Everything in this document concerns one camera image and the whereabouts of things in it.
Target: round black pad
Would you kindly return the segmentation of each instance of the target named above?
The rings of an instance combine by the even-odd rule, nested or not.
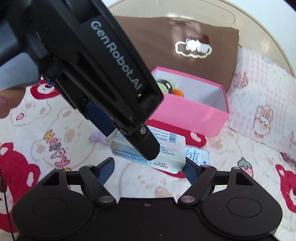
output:
[[[208,196],[201,212],[217,231],[244,239],[268,235],[282,218],[279,204],[264,189],[244,185]]]
[[[87,197],[55,186],[45,190],[32,190],[15,205],[12,217],[21,235],[59,240],[78,232],[91,218],[92,204]]]
[[[242,218],[254,217],[258,215],[262,209],[259,202],[246,197],[231,199],[227,203],[227,208],[233,215],[236,215]]]
[[[57,218],[68,208],[67,202],[59,198],[46,198],[33,206],[33,212],[41,218]]]

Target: purple fabric item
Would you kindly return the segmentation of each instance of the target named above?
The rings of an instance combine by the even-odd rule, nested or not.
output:
[[[97,130],[91,133],[91,135],[89,136],[89,141],[92,141],[92,142],[100,141],[100,142],[103,142],[104,144],[108,144],[106,142],[106,136],[100,130]]]
[[[294,159],[290,158],[286,153],[281,153],[281,155],[285,162],[292,163],[296,168],[296,161]]]

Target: open pink box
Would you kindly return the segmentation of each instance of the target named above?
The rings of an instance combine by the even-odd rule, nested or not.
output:
[[[184,98],[165,93],[163,102],[150,119],[206,137],[220,133],[229,115],[222,85],[163,67],[156,67],[151,73],[156,81],[172,80]]]

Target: orange object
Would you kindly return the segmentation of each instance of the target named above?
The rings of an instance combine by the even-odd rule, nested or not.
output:
[[[177,96],[181,96],[181,97],[184,98],[184,94],[183,94],[183,92],[180,91],[180,90],[173,89],[173,94],[174,94],[174,95],[177,95]]]

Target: brown pillow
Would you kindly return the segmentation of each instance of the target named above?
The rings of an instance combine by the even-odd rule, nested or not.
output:
[[[236,64],[238,30],[172,18],[115,18],[150,70],[156,66],[178,70],[228,90]],[[207,52],[186,50],[187,38],[205,44],[206,51],[210,48]]]

